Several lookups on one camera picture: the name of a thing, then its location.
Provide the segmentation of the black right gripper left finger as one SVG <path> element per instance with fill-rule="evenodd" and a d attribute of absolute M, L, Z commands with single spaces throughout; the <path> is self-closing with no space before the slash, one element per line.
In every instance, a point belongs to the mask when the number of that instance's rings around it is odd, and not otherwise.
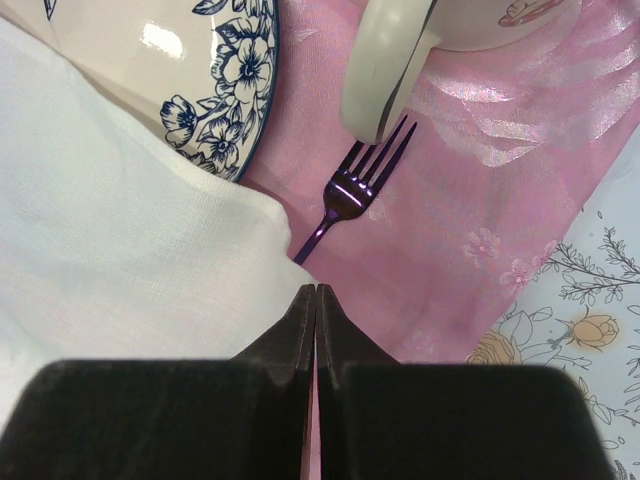
<path fill-rule="evenodd" d="M 316 287 L 303 285 L 283 317 L 234 356 L 264 367 L 277 386 L 308 381 L 314 361 Z"/>

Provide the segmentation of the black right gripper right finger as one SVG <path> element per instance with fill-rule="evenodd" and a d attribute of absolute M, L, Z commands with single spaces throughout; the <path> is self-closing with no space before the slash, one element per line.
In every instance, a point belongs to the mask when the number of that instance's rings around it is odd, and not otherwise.
<path fill-rule="evenodd" d="M 318 371 L 340 380 L 347 363 L 398 364 L 346 315 L 333 288 L 317 287 L 316 353 Z"/>

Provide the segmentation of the white cloth napkin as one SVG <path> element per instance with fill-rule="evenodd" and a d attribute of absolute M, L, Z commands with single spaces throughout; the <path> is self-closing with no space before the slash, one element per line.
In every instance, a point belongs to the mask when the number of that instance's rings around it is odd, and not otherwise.
<path fill-rule="evenodd" d="M 311 275 L 272 198 L 190 164 L 1 25 L 1 416 L 71 358 L 224 358 Z"/>

